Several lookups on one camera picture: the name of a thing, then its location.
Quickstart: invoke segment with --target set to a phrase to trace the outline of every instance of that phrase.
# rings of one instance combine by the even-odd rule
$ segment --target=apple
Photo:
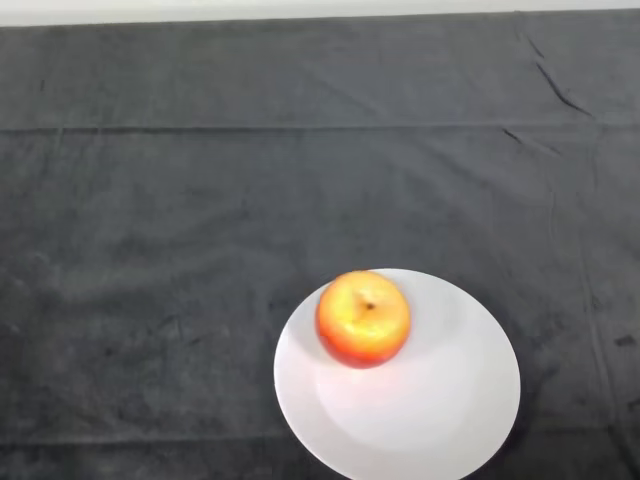
[[[411,329],[409,304],[398,287],[371,271],[345,273],[322,293],[316,331],[346,365],[380,365],[402,348]]]

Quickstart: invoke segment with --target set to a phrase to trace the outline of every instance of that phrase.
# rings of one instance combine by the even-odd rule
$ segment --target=white plate
[[[276,349],[280,408],[302,444],[353,480],[458,480],[507,438],[520,402],[513,348],[491,314],[458,287],[410,270],[375,270],[401,289],[411,334],[389,362],[334,360],[315,331],[327,285],[289,318]]]

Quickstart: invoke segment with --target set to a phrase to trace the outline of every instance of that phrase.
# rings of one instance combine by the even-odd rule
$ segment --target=plate
[[[458,480],[504,443],[518,412],[520,373],[509,339],[471,295],[437,277],[374,270],[406,296],[411,333],[389,362],[342,365],[315,331],[316,290],[285,325],[276,395],[300,442],[353,480]]]

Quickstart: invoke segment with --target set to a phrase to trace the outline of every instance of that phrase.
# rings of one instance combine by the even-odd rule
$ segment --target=white wall
[[[0,25],[640,8],[640,0],[0,0]]]

